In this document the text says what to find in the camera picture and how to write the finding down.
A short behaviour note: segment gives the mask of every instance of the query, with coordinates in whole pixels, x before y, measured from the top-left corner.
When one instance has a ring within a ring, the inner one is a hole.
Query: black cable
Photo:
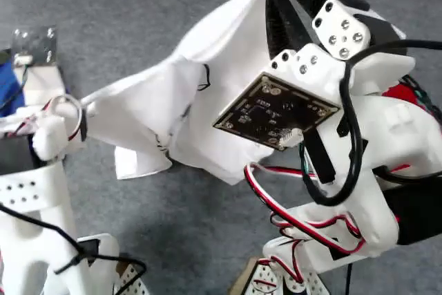
[[[127,258],[122,256],[105,256],[105,255],[99,255],[94,253],[89,253],[71,236],[69,236],[63,229],[56,225],[49,224],[47,222],[32,218],[30,216],[27,216],[26,214],[19,213],[15,210],[9,209],[8,207],[5,207],[4,205],[0,204],[0,211],[8,214],[9,216],[15,217],[19,220],[22,220],[24,222],[29,222],[30,224],[43,227],[46,229],[50,229],[53,231],[56,231],[62,238],[64,238],[66,241],[68,241],[73,248],[77,251],[77,255],[66,265],[64,265],[62,268],[58,269],[57,271],[54,271],[55,274],[61,274],[64,271],[66,271],[68,268],[80,264],[80,262],[83,259],[86,258],[97,258],[102,260],[112,260],[112,261],[118,261],[122,263],[129,263],[138,265],[142,268],[140,272],[137,273],[136,276],[134,276],[130,281],[125,284],[115,295],[121,295],[125,290],[129,288],[138,278],[140,278],[147,270],[146,264],[144,264],[142,261],[134,259],[134,258]]]
[[[23,71],[23,78],[21,79],[21,85],[15,91],[12,96],[10,96],[1,106],[0,106],[0,112],[4,111],[6,107],[8,107],[15,99],[21,94],[23,91],[23,88],[25,87],[26,81],[28,81],[28,68],[29,66],[25,66],[25,69]]]
[[[442,175],[442,171],[421,176],[406,176],[394,174],[390,172],[386,166],[380,166],[373,170],[373,174],[388,182],[399,184],[420,184],[422,181],[439,178]]]
[[[347,266],[347,278],[345,279],[345,295],[350,295],[350,283],[352,281],[353,263]]]
[[[344,115],[347,119],[347,124],[350,132],[350,140],[352,149],[350,151],[350,166],[347,178],[343,184],[342,189],[334,196],[327,197],[321,190],[313,183],[308,174],[305,172],[304,162],[301,163],[302,179],[305,186],[313,198],[313,200],[320,205],[328,207],[336,206],[343,203],[353,192],[354,187],[359,178],[362,167],[363,157],[363,140],[361,130],[359,128],[358,118],[354,111],[352,99],[349,92],[349,82],[352,76],[353,67],[364,58],[373,55],[377,52],[386,52],[390,49],[397,48],[424,48],[429,50],[442,50],[442,41],[426,41],[420,39],[402,39],[398,41],[390,41],[384,44],[378,44],[366,48],[355,54],[352,58],[347,60],[345,64],[344,78],[339,83],[339,93],[343,105]],[[301,154],[301,161],[304,159],[304,153]]]

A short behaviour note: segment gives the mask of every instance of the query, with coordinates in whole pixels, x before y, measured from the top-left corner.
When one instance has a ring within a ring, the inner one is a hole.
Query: white cloth
[[[235,184],[273,149],[212,127],[268,64],[265,0],[230,0],[198,22],[171,56],[85,97],[88,134],[117,146],[117,177],[171,166],[169,157]],[[210,68],[211,86],[198,91]]]

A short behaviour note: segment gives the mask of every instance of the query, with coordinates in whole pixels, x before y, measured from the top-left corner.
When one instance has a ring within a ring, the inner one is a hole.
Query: gray table surface
[[[0,0],[0,47],[20,26],[56,24],[66,85],[83,97],[165,58],[181,36],[226,0]],[[409,37],[442,39],[442,0],[368,0]],[[442,101],[441,55],[414,52],[416,77]],[[295,151],[273,164],[298,166]],[[94,140],[68,158],[66,171],[81,236],[108,232],[146,261],[153,295],[226,294],[250,256],[278,232],[268,210],[241,182],[230,187],[176,164],[147,178],[117,181],[113,147]],[[286,206],[308,202],[301,182],[264,178]],[[352,294],[440,294],[442,237],[401,247],[354,267]],[[343,294],[345,270],[324,275]]]

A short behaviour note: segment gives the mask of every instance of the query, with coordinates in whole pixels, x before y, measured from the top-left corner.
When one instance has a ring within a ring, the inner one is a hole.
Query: blue object
[[[12,62],[8,61],[0,65],[0,105],[3,105],[6,100],[11,98],[20,89],[20,83],[15,77],[12,69]],[[24,106],[25,99],[23,93],[20,93],[9,105],[0,111],[0,117],[5,117],[15,113],[15,111]]]

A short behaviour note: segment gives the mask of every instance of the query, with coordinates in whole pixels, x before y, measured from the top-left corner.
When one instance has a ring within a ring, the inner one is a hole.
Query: black circuit board
[[[292,129],[306,133],[338,110],[336,105],[262,73],[229,105],[213,126],[283,151],[281,139]]]

